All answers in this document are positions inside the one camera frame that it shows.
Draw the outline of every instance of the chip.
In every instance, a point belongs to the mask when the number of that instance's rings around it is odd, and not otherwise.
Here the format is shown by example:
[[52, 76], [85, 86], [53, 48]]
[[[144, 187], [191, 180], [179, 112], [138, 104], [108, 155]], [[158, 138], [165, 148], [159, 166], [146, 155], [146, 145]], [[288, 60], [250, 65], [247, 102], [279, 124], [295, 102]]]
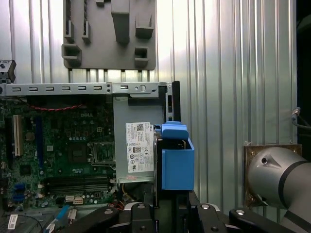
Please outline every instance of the chip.
[[72, 163], [86, 163], [86, 144], [71, 143], [68, 148], [68, 160]]
[[20, 165], [19, 173], [21, 176], [31, 175], [31, 166], [30, 165]]

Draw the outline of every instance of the silver screw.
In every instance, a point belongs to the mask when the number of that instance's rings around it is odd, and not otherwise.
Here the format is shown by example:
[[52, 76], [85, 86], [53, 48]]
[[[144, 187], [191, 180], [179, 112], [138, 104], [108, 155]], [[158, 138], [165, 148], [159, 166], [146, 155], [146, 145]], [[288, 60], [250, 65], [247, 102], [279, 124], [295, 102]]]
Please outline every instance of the silver screw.
[[201, 207], [205, 210], [209, 209], [209, 205], [206, 205], [206, 204], [201, 205]]
[[245, 213], [243, 210], [236, 210], [235, 212], [236, 212], [238, 215], [244, 215], [244, 213]]
[[105, 214], [107, 214], [107, 215], [112, 214], [112, 213], [113, 213], [112, 210], [106, 210], [106, 211], [105, 211]]

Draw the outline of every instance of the aluminum panel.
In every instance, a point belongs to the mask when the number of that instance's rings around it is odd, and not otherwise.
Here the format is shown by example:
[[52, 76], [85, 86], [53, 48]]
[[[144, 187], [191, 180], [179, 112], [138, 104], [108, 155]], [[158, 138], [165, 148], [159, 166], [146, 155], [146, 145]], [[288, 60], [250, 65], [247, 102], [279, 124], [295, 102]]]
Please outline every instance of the aluminum panel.
[[[156, 68], [142, 72], [68, 71], [63, 0], [1, 3], [0, 59], [16, 59], [18, 84], [179, 80], [202, 202], [242, 204], [245, 143], [296, 142], [295, 0], [157, 0]], [[255, 211], [274, 221], [284, 214]]]

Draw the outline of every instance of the motherboard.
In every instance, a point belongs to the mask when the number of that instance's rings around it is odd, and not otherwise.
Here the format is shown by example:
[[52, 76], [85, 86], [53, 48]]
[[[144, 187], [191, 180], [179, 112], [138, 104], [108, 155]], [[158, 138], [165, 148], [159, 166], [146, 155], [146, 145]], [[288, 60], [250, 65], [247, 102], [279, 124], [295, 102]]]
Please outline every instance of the motherboard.
[[4, 208], [112, 201], [113, 105], [65, 108], [0, 100], [0, 195]]

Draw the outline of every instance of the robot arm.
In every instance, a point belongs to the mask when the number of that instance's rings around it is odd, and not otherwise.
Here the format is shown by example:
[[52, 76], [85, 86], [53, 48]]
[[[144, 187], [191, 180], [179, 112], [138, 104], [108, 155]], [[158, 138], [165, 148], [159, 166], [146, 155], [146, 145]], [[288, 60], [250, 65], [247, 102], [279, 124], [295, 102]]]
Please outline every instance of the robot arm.
[[248, 182], [270, 206], [288, 209], [281, 225], [295, 232], [311, 232], [311, 163], [285, 148], [262, 150], [252, 161]]

